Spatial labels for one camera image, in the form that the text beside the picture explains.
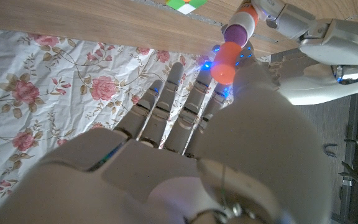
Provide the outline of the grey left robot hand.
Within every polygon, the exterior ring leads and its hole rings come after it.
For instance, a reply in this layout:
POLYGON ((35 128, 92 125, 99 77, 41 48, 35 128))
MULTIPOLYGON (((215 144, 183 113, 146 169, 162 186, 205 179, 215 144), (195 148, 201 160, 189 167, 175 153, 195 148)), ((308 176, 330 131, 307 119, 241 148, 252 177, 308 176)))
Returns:
POLYGON ((282 62, 278 91, 294 105, 358 93, 358 22, 316 19, 283 1, 253 1, 267 25, 299 43, 301 58, 282 62))

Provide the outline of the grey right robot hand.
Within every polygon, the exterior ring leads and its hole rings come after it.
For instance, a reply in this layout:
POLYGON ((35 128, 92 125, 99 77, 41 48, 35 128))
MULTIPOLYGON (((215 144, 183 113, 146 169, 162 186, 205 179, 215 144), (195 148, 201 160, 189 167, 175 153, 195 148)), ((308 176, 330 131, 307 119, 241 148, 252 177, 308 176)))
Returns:
POLYGON ((186 157, 143 133, 145 114, 48 153, 0 207, 0 223, 327 223, 330 179, 315 128, 278 91, 247 44, 234 102, 186 157))

